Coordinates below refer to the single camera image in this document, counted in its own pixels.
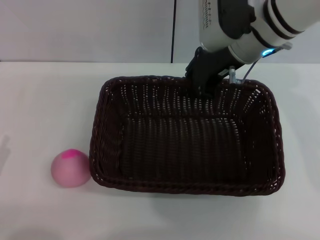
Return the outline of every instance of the white wall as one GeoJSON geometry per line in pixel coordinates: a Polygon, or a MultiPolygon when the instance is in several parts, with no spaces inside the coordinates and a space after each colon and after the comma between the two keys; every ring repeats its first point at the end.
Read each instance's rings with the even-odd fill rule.
{"type": "MultiPolygon", "coordinates": [[[[198,0],[177,0],[174,62],[188,63],[199,44],[198,0]]],[[[293,49],[281,51],[261,63],[320,63],[320,23],[291,41],[293,49]]]]}
{"type": "Polygon", "coordinates": [[[173,0],[0,0],[0,60],[168,63],[173,12],[173,0]]]}

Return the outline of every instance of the magenta spot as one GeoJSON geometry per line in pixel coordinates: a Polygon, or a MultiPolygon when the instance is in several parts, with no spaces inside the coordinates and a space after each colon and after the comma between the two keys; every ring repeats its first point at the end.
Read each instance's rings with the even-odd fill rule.
{"type": "Polygon", "coordinates": [[[68,158],[74,158],[74,157],[83,156],[83,155],[84,153],[77,149],[69,149],[61,153],[61,158],[68,159],[68,158]]]}

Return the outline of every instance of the white table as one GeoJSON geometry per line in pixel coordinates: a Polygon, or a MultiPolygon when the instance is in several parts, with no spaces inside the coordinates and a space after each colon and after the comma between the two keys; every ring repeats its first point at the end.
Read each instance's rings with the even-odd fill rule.
{"type": "Polygon", "coordinates": [[[182,76],[185,67],[0,62],[0,239],[320,239],[320,64],[258,64],[249,75],[271,88],[280,110],[287,175],[271,196],[132,193],[93,180],[63,189],[53,182],[55,155],[89,152],[105,81],[182,76]]]}

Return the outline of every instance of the pink ball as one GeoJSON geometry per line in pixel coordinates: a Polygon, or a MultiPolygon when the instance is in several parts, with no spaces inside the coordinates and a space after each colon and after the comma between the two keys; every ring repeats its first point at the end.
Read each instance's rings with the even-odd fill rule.
{"type": "Polygon", "coordinates": [[[54,158],[51,174],[62,187],[79,187],[91,177],[88,156],[76,149],[64,151],[54,158]]]}

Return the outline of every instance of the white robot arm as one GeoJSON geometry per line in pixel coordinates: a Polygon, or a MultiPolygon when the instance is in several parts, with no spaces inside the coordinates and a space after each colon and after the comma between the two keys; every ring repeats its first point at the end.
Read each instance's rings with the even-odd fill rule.
{"type": "Polygon", "coordinates": [[[198,95],[228,75],[275,53],[320,21],[320,0],[199,0],[201,47],[187,67],[198,95]]]}

